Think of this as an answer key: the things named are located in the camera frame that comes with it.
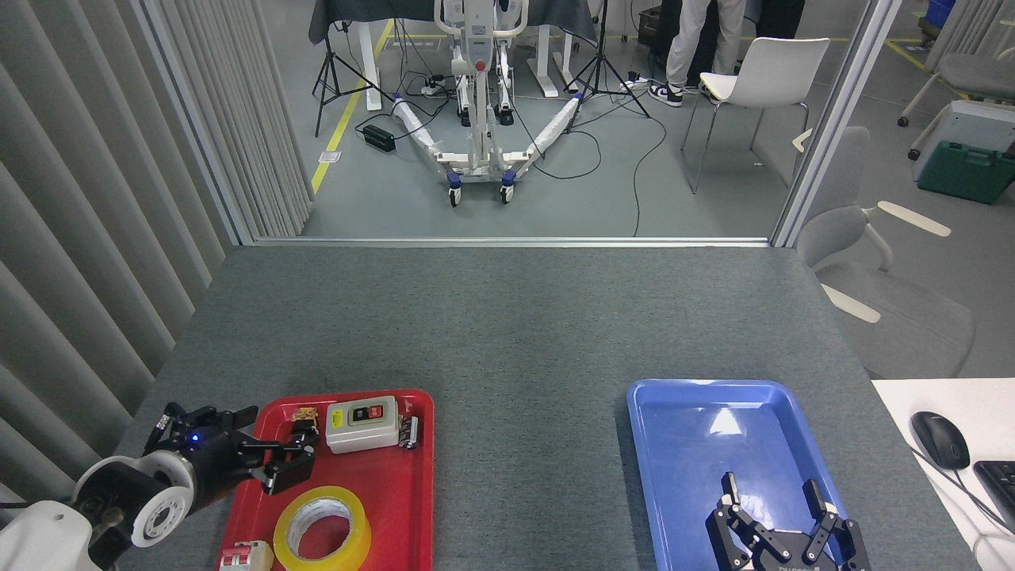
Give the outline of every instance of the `white pants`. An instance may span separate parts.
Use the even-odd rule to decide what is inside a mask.
[[[712,0],[683,0],[680,9],[680,33],[670,44],[666,58],[666,80],[671,85],[683,87],[687,83],[687,70],[697,49],[704,15]],[[732,74],[740,52],[740,26],[744,21],[746,0],[719,1],[719,46],[713,61],[714,73]]]

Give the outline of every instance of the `gray table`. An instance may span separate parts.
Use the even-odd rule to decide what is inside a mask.
[[[974,569],[833,309],[782,248],[248,247],[119,452],[192,409],[420,387],[435,402],[434,569],[653,569],[624,391],[759,378],[797,396],[877,570]],[[223,501],[126,570],[213,569]]]

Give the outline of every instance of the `tape roll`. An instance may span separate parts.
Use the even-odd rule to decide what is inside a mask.
[[[329,516],[349,520],[349,534],[337,550],[321,559],[299,557],[299,542],[315,522]],[[338,486],[322,486],[292,500],[275,524],[275,558],[287,571],[355,571],[370,551],[370,525],[355,494]]]

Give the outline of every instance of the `sneaker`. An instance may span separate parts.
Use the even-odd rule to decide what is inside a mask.
[[[675,85],[651,85],[649,94],[670,106],[680,106],[684,103],[684,90]]]

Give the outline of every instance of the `keyboard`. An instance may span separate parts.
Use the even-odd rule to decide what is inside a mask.
[[[998,513],[1009,525],[1015,524],[1015,460],[980,460],[972,472],[991,494]]]

